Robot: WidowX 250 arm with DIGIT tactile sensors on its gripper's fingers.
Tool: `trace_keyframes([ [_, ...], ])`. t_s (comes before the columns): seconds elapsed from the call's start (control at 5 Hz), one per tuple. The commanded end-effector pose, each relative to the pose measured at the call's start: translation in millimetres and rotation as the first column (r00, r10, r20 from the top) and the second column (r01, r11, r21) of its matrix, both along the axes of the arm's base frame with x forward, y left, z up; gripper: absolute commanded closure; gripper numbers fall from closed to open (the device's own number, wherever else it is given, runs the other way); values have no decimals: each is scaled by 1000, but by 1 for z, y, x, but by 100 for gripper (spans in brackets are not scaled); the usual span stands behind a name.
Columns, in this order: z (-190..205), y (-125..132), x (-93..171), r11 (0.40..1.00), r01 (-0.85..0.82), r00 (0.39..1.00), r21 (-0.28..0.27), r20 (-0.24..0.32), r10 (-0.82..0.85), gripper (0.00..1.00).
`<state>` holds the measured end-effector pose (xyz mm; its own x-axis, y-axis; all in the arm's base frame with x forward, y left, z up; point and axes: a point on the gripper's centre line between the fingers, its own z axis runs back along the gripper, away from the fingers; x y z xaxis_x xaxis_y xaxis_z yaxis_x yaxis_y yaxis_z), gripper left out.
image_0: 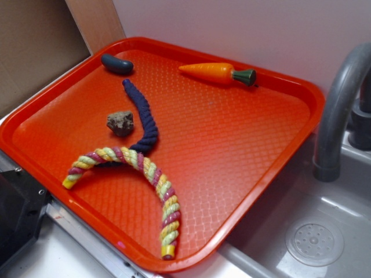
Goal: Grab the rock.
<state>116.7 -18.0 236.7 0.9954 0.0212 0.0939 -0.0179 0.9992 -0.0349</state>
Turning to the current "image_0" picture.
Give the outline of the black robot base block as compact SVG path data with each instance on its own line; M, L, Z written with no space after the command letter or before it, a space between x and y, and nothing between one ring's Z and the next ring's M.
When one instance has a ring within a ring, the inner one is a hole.
M1 272L39 237L48 190L16 167L1 173Z

